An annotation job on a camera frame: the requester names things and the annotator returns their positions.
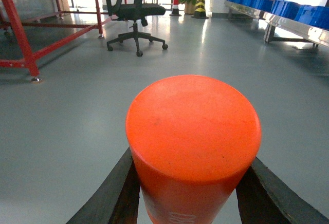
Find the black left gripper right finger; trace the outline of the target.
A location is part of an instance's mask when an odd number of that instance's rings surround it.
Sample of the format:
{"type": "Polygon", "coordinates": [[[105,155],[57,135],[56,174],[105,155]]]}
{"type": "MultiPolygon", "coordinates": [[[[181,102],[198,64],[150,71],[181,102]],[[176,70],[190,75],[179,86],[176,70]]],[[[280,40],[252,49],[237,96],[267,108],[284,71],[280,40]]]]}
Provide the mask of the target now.
{"type": "Polygon", "coordinates": [[[237,185],[236,195],[242,223],[328,223],[258,158],[237,185]]]}

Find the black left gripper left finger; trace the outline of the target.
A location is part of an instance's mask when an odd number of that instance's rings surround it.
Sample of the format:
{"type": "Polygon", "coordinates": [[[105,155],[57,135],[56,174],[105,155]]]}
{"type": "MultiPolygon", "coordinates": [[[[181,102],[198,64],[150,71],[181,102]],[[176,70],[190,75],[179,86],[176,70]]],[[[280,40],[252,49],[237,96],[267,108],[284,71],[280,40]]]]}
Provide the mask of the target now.
{"type": "Polygon", "coordinates": [[[137,223],[140,183],[128,148],[68,223],[137,223]]]}

